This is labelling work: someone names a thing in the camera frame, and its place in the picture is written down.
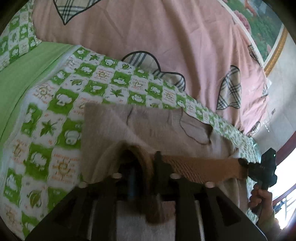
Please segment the olive knit sleeve forearm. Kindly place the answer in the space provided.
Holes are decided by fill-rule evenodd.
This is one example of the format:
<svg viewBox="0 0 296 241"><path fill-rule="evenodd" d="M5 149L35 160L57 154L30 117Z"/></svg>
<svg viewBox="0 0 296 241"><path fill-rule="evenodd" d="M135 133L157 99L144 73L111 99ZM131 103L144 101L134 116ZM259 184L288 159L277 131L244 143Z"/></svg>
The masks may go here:
<svg viewBox="0 0 296 241"><path fill-rule="evenodd" d="M275 218L274 211L269 217L259 217L256 225L264 233L268 241L280 240L282 229Z"/></svg>

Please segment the person's right hand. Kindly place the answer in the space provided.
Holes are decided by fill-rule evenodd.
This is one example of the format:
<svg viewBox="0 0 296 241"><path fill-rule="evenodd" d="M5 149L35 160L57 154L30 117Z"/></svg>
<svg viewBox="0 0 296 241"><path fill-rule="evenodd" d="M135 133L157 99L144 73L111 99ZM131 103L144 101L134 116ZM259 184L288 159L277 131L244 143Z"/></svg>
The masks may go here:
<svg viewBox="0 0 296 241"><path fill-rule="evenodd" d="M257 206L261 206L258 224L261 225L267 221L273 212L273 195L267 190L262 190L258 184L253 186L251 196L249 198L249 208L253 210Z"/></svg>

